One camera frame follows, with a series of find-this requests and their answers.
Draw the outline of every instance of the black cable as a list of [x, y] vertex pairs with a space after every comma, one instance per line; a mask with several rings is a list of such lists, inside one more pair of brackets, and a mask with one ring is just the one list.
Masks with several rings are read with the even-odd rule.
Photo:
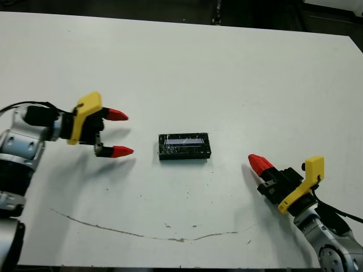
[[359, 222], [359, 223], [362, 223], [362, 224], [363, 224], [363, 219], [362, 219], [362, 218], [359, 218], [359, 217], [354, 216], [354, 215], [351, 215], [351, 214], [347, 214], [346, 212], [340, 211], [340, 210], [338, 210], [337, 208], [334, 208], [334, 207], [332, 207], [332, 206], [330, 206], [330, 205], [328, 205], [328, 204], [324, 203], [323, 201], [321, 201], [321, 200], [320, 200], [320, 199], [316, 196], [316, 194], [315, 194], [315, 189], [312, 189], [311, 191], [312, 191], [313, 196], [315, 197], [316, 201], [318, 201], [318, 204], [319, 204], [319, 205], [325, 206], [326, 208], [331, 209], [332, 211], [334, 211], [335, 213], [337, 213], [337, 214], [339, 214], [339, 215], [341, 215], [341, 216], [349, 217], [349, 218], [351, 218], [351, 219], [353, 219], [353, 220], [355, 220], [355, 221], [357, 221], [357, 222]]
[[36, 105], [42, 105], [44, 107], [47, 107], [47, 108], [50, 108], [50, 109], [55, 109], [59, 112], [63, 112], [65, 113], [64, 110], [62, 109], [58, 109], [56, 106], [54, 106], [53, 104], [49, 103], [49, 102], [38, 102], [38, 101], [23, 101], [23, 102], [18, 102], [18, 103], [15, 103], [15, 104], [11, 104], [3, 109], [0, 110], [0, 115], [2, 115], [4, 112], [6, 111], [9, 111], [10, 109], [14, 109], [14, 108], [17, 108], [18, 106], [20, 105], [23, 105], [23, 104], [36, 104]]

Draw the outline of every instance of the white tabletop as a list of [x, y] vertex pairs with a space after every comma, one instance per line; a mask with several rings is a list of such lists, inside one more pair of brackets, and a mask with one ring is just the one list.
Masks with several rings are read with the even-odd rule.
[[[47, 143], [20, 264], [318, 267], [291, 216], [257, 192], [250, 153], [301, 174], [325, 156], [318, 195], [363, 216], [363, 55], [350, 38], [3, 12], [0, 26], [1, 107], [71, 110], [97, 90], [130, 117], [107, 121], [103, 140], [135, 150], [105, 159]], [[209, 133], [207, 162], [159, 161], [158, 134], [193, 132]]]

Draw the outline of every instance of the black box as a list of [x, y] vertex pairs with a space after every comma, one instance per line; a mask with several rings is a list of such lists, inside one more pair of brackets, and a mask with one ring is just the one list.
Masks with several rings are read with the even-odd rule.
[[159, 160], [209, 159], [207, 133], [159, 135]]

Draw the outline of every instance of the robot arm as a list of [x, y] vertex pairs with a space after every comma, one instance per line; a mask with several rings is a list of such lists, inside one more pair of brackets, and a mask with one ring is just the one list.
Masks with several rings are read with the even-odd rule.
[[258, 191], [278, 204], [282, 213], [289, 212], [294, 217], [294, 224], [314, 248], [325, 272], [363, 271], [363, 248], [338, 214], [362, 220], [321, 202], [315, 195], [318, 183], [324, 178], [323, 157], [305, 161], [304, 182], [292, 168], [279, 171], [264, 157], [250, 155], [248, 159], [252, 169], [264, 180]]
[[103, 118], [112, 121], [128, 117], [103, 108], [100, 95], [91, 93], [64, 112], [49, 103], [18, 103], [12, 126], [0, 135], [0, 271], [11, 271], [19, 260], [25, 225], [15, 219], [22, 214], [25, 193], [45, 149], [46, 141], [67, 139], [68, 144], [93, 145], [98, 157], [129, 155], [123, 146], [105, 147], [100, 140]]

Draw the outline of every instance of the yellow bracket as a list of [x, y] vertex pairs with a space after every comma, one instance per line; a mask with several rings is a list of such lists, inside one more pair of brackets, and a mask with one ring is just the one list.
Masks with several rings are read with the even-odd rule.
[[300, 197], [310, 192], [310, 188], [324, 179], [324, 157], [315, 156], [305, 160], [305, 180], [290, 193], [278, 206], [283, 214]]
[[102, 109], [102, 100], [101, 95], [98, 92], [92, 92], [89, 95], [82, 97], [78, 100], [77, 106], [75, 107], [77, 114], [73, 119], [73, 130], [72, 135], [69, 140], [67, 140], [67, 144], [75, 145], [79, 142], [79, 138], [81, 137], [82, 126], [85, 122], [85, 119]]

